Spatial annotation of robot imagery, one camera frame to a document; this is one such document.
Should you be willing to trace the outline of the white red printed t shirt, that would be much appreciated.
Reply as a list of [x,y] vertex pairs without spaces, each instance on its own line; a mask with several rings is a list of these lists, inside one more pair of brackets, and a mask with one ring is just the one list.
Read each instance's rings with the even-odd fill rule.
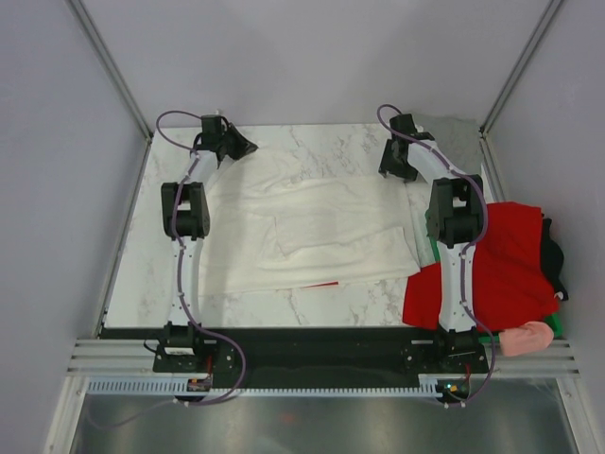
[[199,295],[408,278],[420,269],[403,182],[379,175],[305,179],[265,148],[223,166],[207,201],[211,229]]

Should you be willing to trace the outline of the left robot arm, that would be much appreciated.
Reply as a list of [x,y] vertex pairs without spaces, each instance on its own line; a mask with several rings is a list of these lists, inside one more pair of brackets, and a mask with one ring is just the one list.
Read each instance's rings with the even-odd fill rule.
[[[162,120],[170,115],[198,120],[200,132],[191,145],[170,138],[162,130]],[[154,369],[210,375],[217,348],[227,342],[199,322],[199,263],[211,227],[206,190],[222,167],[253,154],[258,146],[220,113],[169,110],[157,117],[156,132],[167,143],[186,150],[188,161],[177,181],[161,186],[164,233],[174,258],[174,287]]]

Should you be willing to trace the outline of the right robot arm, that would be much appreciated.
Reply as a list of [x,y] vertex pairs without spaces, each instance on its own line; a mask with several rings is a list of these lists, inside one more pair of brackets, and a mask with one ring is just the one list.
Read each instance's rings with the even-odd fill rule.
[[434,136],[419,131],[410,113],[379,119],[390,132],[378,173],[431,185],[426,230],[441,259],[441,306],[433,360],[451,373],[480,353],[473,301],[476,243],[487,233],[487,204],[479,175],[467,174],[439,150]]

